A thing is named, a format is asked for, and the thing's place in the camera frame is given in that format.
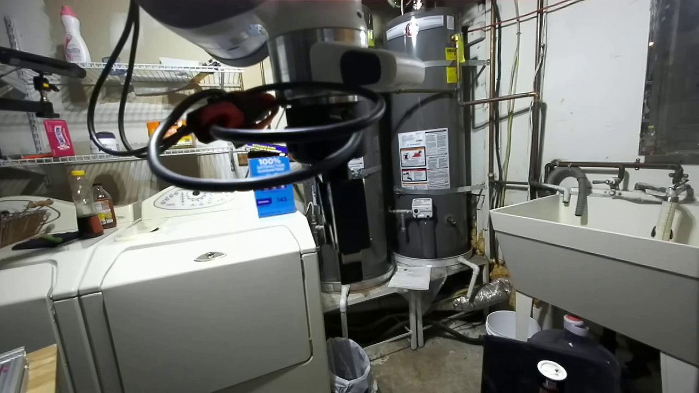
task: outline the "box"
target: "box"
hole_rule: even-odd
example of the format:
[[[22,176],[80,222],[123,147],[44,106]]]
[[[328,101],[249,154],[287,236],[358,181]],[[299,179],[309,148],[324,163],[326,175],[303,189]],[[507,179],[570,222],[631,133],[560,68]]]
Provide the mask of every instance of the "box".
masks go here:
[[[273,176],[289,169],[290,169],[290,161],[287,154],[249,157],[252,176]],[[255,203],[258,203],[258,215],[280,215],[297,210],[290,183],[255,189]]]

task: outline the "white bucket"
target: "white bucket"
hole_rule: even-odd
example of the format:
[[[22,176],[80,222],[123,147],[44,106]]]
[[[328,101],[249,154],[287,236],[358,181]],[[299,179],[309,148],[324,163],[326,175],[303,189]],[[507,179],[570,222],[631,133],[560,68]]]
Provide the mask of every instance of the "white bucket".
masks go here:
[[[495,310],[495,311],[489,311],[486,319],[488,335],[527,342],[535,331],[540,331],[540,323],[514,310]]]

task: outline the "sink basin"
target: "sink basin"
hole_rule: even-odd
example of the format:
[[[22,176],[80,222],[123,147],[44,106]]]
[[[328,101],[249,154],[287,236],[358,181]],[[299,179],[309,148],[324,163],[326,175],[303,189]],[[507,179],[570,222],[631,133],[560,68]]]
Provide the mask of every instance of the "sink basin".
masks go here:
[[[519,292],[699,365],[699,205],[656,240],[660,205],[589,197],[587,213],[546,197],[491,211]]]

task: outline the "plastic bag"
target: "plastic bag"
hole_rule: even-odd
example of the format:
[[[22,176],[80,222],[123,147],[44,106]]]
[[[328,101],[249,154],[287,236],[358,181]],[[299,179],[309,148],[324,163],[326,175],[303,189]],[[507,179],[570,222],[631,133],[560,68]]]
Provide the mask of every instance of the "plastic bag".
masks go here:
[[[349,339],[328,340],[335,393],[371,393],[373,376],[368,352]]]

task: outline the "sink leg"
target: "sink leg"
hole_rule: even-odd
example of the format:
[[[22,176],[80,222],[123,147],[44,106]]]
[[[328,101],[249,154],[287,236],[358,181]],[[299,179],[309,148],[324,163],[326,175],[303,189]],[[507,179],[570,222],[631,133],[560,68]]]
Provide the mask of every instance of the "sink leg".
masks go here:
[[[696,393],[699,368],[673,356],[660,353],[662,393]]]

